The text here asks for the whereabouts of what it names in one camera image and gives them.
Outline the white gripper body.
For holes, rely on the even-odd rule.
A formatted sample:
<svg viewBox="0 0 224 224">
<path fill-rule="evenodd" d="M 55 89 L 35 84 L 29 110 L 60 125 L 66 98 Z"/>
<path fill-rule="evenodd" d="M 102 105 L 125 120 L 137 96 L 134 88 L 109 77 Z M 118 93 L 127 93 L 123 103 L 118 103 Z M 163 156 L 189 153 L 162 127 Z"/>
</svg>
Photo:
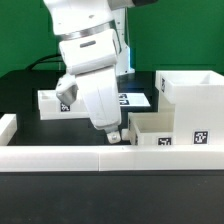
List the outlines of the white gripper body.
<svg viewBox="0 0 224 224">
<path fill-rule="evenodd" d="M 115 30 L 61 41 L 59 47 L 66 74 L 56 86 L 57 97 L 69 106 L 79 90 L 94 127 L 117 130 L 121 112 L 115 74 L 119 49 Z"/>
</svg>

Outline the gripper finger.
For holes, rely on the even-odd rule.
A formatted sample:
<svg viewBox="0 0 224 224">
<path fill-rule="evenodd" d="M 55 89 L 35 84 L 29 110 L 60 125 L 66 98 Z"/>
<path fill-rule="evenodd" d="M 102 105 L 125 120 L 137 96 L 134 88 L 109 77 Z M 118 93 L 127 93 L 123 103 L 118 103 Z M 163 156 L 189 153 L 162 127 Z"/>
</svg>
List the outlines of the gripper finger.
<svg viewBox="0 0 224 224">
<path fill-rule="evenodd" d="M 107 139 L 110 144 L 116 144 L 120 141 L 120 133 L 118 131 L 113 131 L 107 134 Z"/>
</svg>

